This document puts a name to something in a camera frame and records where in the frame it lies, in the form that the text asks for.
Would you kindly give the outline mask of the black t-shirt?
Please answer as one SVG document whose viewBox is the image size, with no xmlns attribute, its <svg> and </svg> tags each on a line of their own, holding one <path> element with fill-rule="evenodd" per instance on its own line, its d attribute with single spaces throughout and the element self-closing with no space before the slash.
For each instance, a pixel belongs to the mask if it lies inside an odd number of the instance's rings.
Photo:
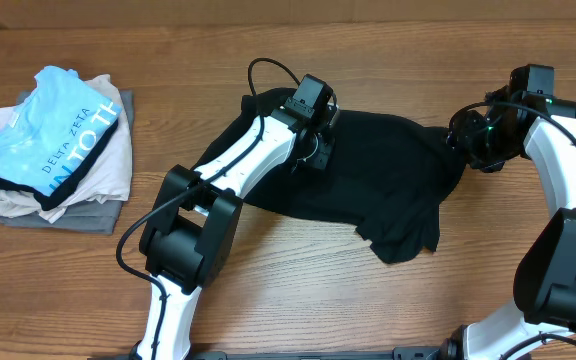
<svg viewBox="0 0 576 360">
<path fill-rule="evenodd" d="M 440 205 L 465 169 L 446 135 L 396 115 L 343 110 L 325 170 L 284 163 L 244 200 L 293 218 L 352 224 L 382 262 L 406 262 L 436 251 Z"/>
</svg>

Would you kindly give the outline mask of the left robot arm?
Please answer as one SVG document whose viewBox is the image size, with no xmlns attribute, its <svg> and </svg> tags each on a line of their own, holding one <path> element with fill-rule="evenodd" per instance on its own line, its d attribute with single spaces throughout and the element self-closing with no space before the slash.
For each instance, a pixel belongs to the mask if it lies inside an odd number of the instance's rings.
<svg viewBox="0 0 576 360">
<path fill-rule="evenodd" d="M 290 160 L 325 168 L 339 115 L 333 90 L 305 75 L 296 91 L 215 159 L 165 176 L 140 239 L 153 280 L 143 339 L 132 359 L 184 359 L 201 291 L 229 256 L 245 196 L 273 168 Z"/>
</svg>

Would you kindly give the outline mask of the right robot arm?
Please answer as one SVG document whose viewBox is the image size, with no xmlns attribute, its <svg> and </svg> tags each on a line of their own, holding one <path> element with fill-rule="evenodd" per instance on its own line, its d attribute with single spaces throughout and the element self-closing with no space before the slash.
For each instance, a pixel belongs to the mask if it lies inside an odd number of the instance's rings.
<svg viewBox="0 0 576 360">
<path fill-rule="evenodd" d="M 473 169 L 530 160 L 550 220 L 517 267 L 512 300 L 460 326 L 434 359 L 528 359 L 550 342 L 576 347 L 576 101 L 555 96 L 554 77 L 550 66 L 518 67 L 506 86 L 449 122 L 447 145 Z"/>
</svg>

